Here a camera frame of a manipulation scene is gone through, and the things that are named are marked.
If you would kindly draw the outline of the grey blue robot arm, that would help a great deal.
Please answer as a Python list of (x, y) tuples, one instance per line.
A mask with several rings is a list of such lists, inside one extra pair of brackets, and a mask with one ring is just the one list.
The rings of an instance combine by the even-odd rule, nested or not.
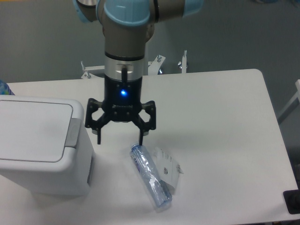
[(156, 129), (155, 102), (141, 102), (146, 43), (156, 23), (198, 13), (203, 1), (75, 0), (73, 5), (82, 22), (100, 22), (105, 38), (104, 100), (88, 100), (85, 126), (101, 137), (102, 127), (111, 121), (132, 122), (142, 143)]

